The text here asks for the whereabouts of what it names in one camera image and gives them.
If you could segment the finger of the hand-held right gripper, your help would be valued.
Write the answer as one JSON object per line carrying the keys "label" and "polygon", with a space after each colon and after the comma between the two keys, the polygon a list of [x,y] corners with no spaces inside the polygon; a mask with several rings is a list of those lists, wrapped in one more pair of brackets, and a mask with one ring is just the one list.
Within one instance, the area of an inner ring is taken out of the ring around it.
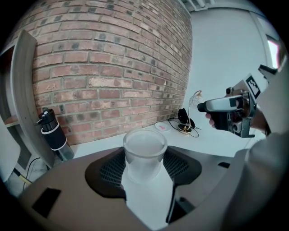
{"label": "finger of the hand-held right gripper", "polygon": [[227,112],[210,112],[214,126],[218,130],[228,131],[228,113]]}
{"label": "finger of the hand-held right gripper", "polygon": [[242,99],[242,95],[217,98],[199,103],[197,109],[199,112],[228,112],[237,110],[237,100]]}

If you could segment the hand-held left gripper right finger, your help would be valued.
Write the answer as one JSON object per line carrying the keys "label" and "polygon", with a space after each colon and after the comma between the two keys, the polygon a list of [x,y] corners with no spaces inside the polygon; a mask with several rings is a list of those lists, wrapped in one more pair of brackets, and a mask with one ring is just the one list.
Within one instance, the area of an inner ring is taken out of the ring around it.
{"label": "hand-held left gripper right finger", "polygon": [[192,212],[220,182],[232,157],[168,146],[163,165],[172,180],[172,197],[166,217],[170,224]]}

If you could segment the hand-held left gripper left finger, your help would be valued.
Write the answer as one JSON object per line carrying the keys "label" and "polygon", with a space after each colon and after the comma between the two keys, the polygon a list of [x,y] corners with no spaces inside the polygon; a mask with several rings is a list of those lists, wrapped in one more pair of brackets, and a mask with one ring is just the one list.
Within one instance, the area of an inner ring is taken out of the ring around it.
{"label": "hand-held left gripper left finger", "polygon": [[113,148],[57,165],[19,197],[25,211],[48,231],[145,231],[126,205],[125,191],[105,181],[103,164],[123,148]]}

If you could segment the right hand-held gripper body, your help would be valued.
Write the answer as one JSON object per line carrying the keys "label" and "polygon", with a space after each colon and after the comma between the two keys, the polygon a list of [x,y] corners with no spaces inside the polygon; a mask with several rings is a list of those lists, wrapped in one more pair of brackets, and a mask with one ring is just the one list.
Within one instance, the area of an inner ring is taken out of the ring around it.
{"label": "right hand-held gripper body", "polygon": [[236,109],[229,112],[229,131],[241,138],[253,138],[250,134],[251,120],[256,114],[257,98],[261,91],[253,76],[249,74],[234,87],[226,89],[226,96],[236,104]]}

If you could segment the person's right forearm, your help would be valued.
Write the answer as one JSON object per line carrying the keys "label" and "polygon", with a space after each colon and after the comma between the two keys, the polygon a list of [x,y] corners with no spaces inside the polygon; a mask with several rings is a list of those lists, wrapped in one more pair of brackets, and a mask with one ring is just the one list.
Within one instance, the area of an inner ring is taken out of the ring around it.
{"label": "person's right forearm", "polygon": [[261,131],[265,136],[271,134],[271,130],[266,118],[260,109],[256,109],[254,117],[251,119],[250,127]]}

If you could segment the person's right hand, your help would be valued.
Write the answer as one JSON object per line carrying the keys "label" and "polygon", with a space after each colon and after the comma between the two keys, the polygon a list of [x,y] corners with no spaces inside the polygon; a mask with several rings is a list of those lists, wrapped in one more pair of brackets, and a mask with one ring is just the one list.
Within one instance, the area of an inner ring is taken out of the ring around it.
{"label": "person's right hand", "polygon": [[209,120],[210,126],[212,126],[213,128],[215,128],[215,121],[213,120],[211,114],[206,113],[205,117]]}

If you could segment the patterned globe table lamp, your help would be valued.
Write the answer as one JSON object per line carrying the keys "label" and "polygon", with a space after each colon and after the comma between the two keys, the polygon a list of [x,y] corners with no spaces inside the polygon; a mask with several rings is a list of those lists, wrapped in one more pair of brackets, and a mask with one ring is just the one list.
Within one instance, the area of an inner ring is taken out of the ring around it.
{"label": "patterned globe table lamp", "polygon": [[[189,118],[190,118],[190,109],[191,108],[197,109],[197,105],[199,103],[203,103],[203,102],[204,102],[204,99],[203,99],[201,90],[196,91],[190,97],[189,102],[188,102],[188,111],[186,111]],[[198,138],[199,137],[199,133],[197,132],[197,129],[199,129],[199,128],[197,128],[196,126],[195,126],[195,128],[192,128],[191,125],[183,124],[181,122],[178,125],[178,131],[179,132],[181,132],[182,134],[185,134],[185,135],[190,135],[193,138]]]}

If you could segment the black pouch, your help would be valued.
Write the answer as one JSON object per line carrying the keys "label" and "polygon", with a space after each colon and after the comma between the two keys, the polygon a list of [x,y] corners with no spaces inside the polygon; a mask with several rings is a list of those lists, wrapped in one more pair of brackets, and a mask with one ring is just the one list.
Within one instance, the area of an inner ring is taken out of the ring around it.
{"label": "black pouch", "polygon": [[191,125],[192,128],[195,128],[194,121],[188,117],[188,114],[184,108],[178,111],[177,117],[181,123]]}

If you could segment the grey framed window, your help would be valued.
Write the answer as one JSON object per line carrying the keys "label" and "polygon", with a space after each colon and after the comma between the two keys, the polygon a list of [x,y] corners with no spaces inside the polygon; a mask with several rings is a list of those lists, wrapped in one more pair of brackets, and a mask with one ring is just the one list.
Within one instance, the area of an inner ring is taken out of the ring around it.
{"label": "grey framed window", "polygon": [[272,66],[274,69],[278,69],[284,59],[284,51],[281,38],[276,36],[273,37],[268,34],[266,34],[266,37],[270,50]]}

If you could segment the small white saucer pink print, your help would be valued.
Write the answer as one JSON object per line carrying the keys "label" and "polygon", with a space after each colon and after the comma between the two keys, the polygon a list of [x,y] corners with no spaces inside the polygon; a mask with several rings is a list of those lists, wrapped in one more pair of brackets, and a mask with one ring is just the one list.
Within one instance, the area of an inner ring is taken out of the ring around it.
{"label": "small white saucer pink print", "polygon": [[171,130],[171,126],[165,122],[157,122],[155,123],[155,128],[162,132],[168,132]]}

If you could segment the black water bottle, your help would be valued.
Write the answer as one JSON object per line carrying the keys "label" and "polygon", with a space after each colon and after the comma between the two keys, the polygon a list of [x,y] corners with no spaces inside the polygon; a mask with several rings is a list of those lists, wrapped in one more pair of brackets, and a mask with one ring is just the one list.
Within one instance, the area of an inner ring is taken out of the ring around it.
{"label": "black water bottle", "polygon": [[48,146],[62,162],[73,159],[74,152],[68,144],[67,137],[53,109],[44,108],[43,112],[38,115],[36,124],[41,126],[41,133]]}

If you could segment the grey wooden shelf unit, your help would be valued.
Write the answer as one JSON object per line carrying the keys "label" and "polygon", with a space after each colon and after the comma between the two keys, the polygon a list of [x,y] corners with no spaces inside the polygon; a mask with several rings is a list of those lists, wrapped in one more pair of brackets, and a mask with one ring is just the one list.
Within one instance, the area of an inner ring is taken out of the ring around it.
{"label": "grey wooden shelf unit", "polygon": [[16,162],[26,169],[32,155],[51,168],[54,153],[36,126],[38,114],[33,94],[33,57],[37,40],[22,30],[12,45],[0,53],[0,117],[5,131],[20,146]]}

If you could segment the black recording device with screen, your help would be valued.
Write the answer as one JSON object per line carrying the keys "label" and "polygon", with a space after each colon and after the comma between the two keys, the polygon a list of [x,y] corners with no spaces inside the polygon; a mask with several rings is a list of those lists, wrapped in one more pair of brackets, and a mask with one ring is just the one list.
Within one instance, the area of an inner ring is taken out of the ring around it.
{"label": "black recording device with screen", "polygon": [[260,65],[258,70],[263,75],[264,79],[266,79],[268,84],[270,84],[272,79],[278,73],[278,69],[272,69],[272,68],[265,66],[265,65]]}

